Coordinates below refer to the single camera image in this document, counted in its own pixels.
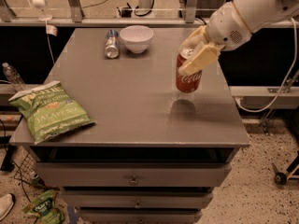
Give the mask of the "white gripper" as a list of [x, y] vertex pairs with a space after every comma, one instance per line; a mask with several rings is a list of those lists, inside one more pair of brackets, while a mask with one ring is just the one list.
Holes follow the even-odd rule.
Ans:
[[207, 23], [194, 30], [178, 47], [178, 53], [184, 49], [195, 49], [190, 58], [178, 69], [182, 76], [190, 76], [215, 63], [221, 50], [235, 50], [248, 41], [252, 33], [245, 24], [233, 2], [225, 3], [216, 10]]

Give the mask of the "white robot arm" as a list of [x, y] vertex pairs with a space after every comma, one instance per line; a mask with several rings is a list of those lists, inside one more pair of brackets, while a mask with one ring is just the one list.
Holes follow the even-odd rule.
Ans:
[[235, 50], [265, 25], [299, 13], [299, 0], [233, 0], [216, 10], [206, 25], [180, 45], [193, 53], [178, 72], [190, 76], [215, 63], [223, 51]]

